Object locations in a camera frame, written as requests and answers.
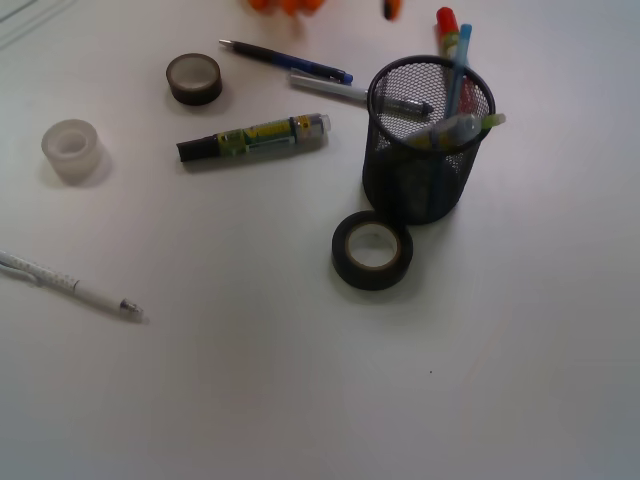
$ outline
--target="black marker cap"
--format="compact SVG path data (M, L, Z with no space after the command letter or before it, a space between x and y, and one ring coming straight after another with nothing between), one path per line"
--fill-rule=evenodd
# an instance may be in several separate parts
M220 145L218 144L217 135L199 140L191 140L190 142L178 143L177 146L178 152L180 152L181 162L220 156Z

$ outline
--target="red marker cap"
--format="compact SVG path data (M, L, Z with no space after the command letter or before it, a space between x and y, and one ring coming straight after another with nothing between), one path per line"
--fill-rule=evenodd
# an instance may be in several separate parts
M438 19L438 29L440 30L440 36L444 36L447 33L459 33L458 22L456 16L449 7L442 7L436 13Z

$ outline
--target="dark tape roll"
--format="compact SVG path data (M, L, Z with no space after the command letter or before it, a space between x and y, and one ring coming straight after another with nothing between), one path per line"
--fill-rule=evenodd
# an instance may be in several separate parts
M200 53L187 53L172 61L167 81L173 98L185 105L206 105L222 92L220 66Z
M378 267L363 265L350 252L351 236L368 225L382 232L387 231L396 246L394 257ZM358 212L338 225L333 234L331 251L336 272L349 285L361 290L384 290L398 283L407 273L413 258L413 240L406 227L389 224L373 211Z

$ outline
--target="black mesh pencil cup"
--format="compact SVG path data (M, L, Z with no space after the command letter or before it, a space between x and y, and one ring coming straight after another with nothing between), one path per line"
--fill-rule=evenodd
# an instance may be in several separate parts
M489 130L470 142L446 151L410 145L412 133L444 118L453 62L420 55L397 60L380 71L369 87L369 133L363 185L376 211L389 218L419 225L444 217L460 200L480 143ZM480 117L495 113L489 87L465 69L458 113ZM424 117L403 117L389 99L433 107Z

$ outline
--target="silver pen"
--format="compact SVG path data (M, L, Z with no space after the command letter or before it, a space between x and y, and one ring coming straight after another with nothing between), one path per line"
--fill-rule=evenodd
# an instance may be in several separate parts
M101 292L84 281L76 280L37 263L24 260L0 250L0 271L13 274L35 284L45 284L102 310L125 316L132 321L142 321L144 312L135 303L123 297Z
M364 88L322 80L295 68L291 69L289 83L295 87L330 93L332 95L350 98L362 105L367 104L367 90ZM423 120L433 112L433 107L428 103L411 100L409 98L384 97L383 102L383 110L387 110L388 113L406 116L412 119Z

